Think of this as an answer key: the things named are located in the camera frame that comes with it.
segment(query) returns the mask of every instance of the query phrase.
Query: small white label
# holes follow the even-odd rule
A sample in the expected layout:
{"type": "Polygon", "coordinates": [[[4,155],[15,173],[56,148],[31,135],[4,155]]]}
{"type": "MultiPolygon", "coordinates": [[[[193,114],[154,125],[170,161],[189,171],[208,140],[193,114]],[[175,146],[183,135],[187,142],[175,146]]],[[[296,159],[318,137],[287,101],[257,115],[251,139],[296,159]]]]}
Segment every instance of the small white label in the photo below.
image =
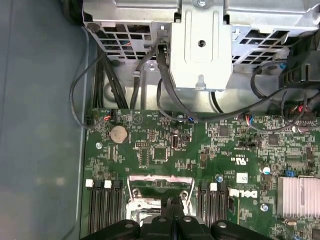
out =
{"type": "Polygon", "coordinates": [[[94,181],[92,179],[86,179],[85,180],[85,186],[87,188],[92,188],[94,186],[94,181]]]}
{"type": "Polygon", "coordinates": [[[248,183],[248,173],[237,172],[236,173],[236,183],[237,184],[247,184],[248,183]]]}
{"type": "Polygon", "coordinates": [[[245,166],[245,165],[247,165],[248,158],[232,157],[231,162],[235,162],[236,165],[245,166]]]}
{"type": "Polygon", "coordinates": [[[218,184],[216,182],[210,183],[210,191],[217,191],[218,190],[218,184]]]}
{"type": "Polygon", "coordinates": [[[111,181],[110,180],[105,180],[104,181],[104,188],[105,189],[111,189],[111,181]]]}
{"type": "Polygon", "coordinates": [[[249,190],[238,190],[234,188],[229,189],[230,197],[237,197],[237,198],[258,198],[258,191],[249,191],[249,190]]]}

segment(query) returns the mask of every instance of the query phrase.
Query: metal bracket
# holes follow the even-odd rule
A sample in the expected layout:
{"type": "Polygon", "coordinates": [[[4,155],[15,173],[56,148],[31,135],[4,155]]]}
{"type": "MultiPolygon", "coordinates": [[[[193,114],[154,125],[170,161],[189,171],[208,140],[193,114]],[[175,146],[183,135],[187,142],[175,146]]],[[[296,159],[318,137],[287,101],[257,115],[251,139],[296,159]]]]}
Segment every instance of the metal bracket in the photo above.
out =
{"type": "Polygon", "coordinates": [[[176,88],[223,91],[232,74],[232,26],[223,0],[182,0],[172,23],[170,72],[176,88]]]}

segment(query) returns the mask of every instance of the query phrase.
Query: screw hole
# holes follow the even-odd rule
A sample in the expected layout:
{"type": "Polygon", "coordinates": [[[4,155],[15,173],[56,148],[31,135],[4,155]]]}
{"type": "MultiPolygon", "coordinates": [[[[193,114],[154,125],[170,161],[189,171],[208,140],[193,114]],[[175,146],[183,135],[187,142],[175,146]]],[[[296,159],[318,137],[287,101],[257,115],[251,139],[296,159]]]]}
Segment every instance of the screw hole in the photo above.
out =
{"type": "Polygon", "coordinates": [[[204,40],[198,41],[198,46],[199,46],[200,48],[203,48],[205,45],[206,45],[206,41],[204,41],[204,40]]]}

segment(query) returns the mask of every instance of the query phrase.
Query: motherboard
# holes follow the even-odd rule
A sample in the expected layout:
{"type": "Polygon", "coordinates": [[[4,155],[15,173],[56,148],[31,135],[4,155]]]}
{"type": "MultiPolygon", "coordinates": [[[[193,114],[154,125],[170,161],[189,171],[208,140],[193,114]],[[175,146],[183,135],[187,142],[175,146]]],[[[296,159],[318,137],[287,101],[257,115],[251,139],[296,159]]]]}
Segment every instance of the motherboard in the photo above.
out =
{"type": "Polygon", "coordinates": [[[90,121],[106,116],[86,133],[81,237],[122,219],[143,224],[163,197],[181,197],[185,215],[207,226],[229,220],[279,240],[320,240],[318,128],[260,132],[242,117],[198,123],[128,109],[94,109],[90,121]]]}

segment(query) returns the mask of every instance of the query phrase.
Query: silver heatsink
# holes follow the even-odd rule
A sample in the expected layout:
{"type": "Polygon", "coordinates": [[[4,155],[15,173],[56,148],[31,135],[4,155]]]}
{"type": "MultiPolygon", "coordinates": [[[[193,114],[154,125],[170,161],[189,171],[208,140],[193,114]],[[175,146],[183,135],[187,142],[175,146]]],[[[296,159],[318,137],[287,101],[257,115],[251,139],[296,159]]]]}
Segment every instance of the silver heatsink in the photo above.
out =
{"type": "Polygon", "coordinates": [[[320,217],[320,179],[279,177],[277,213],[282,217],[320,217]]]}

